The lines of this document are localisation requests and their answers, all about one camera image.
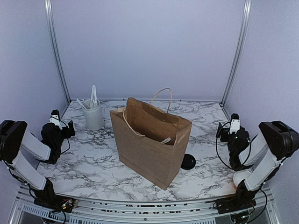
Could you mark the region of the brown paper bag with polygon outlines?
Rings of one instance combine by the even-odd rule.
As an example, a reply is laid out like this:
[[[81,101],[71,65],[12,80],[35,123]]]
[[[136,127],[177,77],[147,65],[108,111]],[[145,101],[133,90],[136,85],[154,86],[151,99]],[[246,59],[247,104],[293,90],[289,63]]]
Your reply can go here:
[[[166,190],[180,170],[192,122],[132,97],[110,118],[120,161]]]

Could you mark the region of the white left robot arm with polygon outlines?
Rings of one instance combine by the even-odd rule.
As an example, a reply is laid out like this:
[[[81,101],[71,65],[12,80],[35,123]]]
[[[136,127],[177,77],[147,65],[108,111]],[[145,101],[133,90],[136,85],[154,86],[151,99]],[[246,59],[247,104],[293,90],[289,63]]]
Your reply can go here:
[[[52,181],[40,174],[24,155],[27,153],[38,162],[55,165],[64,154],[63,142],[73,136],[73,121],[63,122],[59,110],[53,110],[48,123],[42,126],[40,140],[28,130],[25,121],[4,120],[1,123],[0,159],[13,178],[29,187],[34,204],[67,213],[77,205],[76,199],[58,195]]]

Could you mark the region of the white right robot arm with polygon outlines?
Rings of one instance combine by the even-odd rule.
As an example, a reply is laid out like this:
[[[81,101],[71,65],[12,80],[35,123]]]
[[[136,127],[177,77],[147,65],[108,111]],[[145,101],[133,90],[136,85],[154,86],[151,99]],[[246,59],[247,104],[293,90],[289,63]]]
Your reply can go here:
[[[228,147],[227,168],[235,172],[236,193],[215,202],[220,214],[255,206],[255,196],[299,148],[299,133],[282,121],[261,122],[259,133],[251,138],[240,125],[237,113],[226,127],[218,125],[216,141]]]

